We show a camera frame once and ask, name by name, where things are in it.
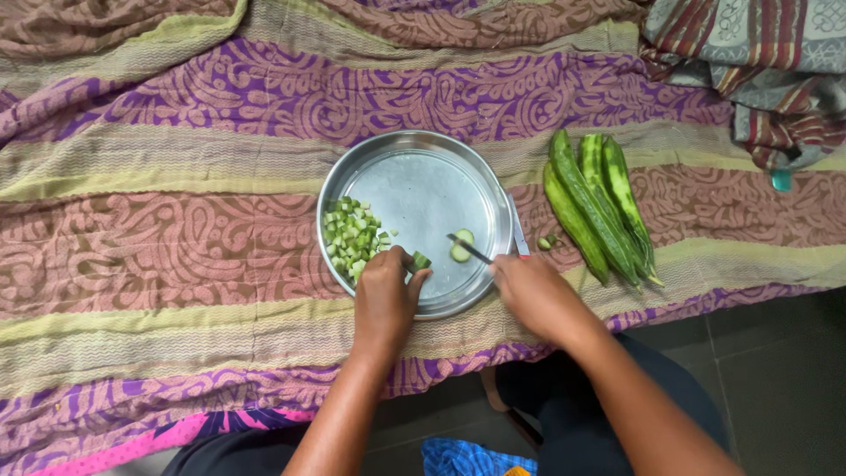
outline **round metal plate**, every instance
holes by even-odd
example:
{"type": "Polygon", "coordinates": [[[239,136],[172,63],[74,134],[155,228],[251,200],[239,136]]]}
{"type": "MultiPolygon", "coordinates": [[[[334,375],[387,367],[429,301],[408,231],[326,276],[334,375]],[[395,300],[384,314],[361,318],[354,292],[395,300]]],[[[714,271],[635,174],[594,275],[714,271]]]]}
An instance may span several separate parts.
{"type": "MultiPolygon", "coordinates": [[[[512,246],[512,217],[505,191],[485,160],[462,142],[426,130],[372,137],[349,149],[323,184],[317,223],[330,203],[349,195],[371,203],[382,228],[399,231],[394,245],[431,259],[434,274],[423,285],[415,319],[443,318],[472,306],[493,278],[480,260],[456,263],[447,233],[466,228],[475,247],[493,259],[512,246]]],[[[320,243],[323,230],[317,227],[320,243]]],[[[329,263],[326,246],[323,259],[329,263]]],[[[338,283],[354,296],[351,280],[330,265],[338,283]]]]}

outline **knife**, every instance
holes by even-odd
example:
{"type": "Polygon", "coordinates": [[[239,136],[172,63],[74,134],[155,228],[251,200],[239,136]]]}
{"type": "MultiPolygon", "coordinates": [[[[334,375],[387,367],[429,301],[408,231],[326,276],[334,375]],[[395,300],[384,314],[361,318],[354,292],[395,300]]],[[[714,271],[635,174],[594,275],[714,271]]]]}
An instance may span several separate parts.
{"type": "Polygon", "coordinates": [[[462,240],[461,238],[458,238],[456,235],[450,233],[449,235],[447,235],[447,238],[452,240],[453,243],[455,243],[456,245],[461,246],[462,248],[467,250],[467,252],[469,252],[471,255],[478,257],[484,264],[493,263],[493,261],[491,261],[489,257],[481,254],[479,250],[476,250],[474,247],[470,246],[469,244],[467,244],[466,241],[462,240]]]}
{"type": "Polygon", "coordinates": [[[508,194],[508,205],[511,207],[511,217],[514,221],[514,242],[517,243],[517,254],[520,258],[529,257],[529,245],[523,235],[523,228],[520,226],[520,217],[517,216],[517,207],[514,205],[514,197],[508,194]]]}

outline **gray tile floor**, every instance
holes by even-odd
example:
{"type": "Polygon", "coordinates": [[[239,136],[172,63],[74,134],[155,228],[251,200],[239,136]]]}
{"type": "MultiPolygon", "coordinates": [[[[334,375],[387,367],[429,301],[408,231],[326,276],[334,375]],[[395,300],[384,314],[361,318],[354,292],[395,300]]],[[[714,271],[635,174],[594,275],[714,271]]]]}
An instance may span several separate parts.
{"type": "MultiPolygon", "coordinates": [[[[699,380],[749,475],[846,474],[846,288],[628,334],[699,380]]],[[[536,456],[487,405],[478,375],[470,374],[380,404],[362,474],[423,474],[420,443],[434,435],[536,456]]],[[[158,475],[171,454],[116,468],[111,476],[158,475]]]]}

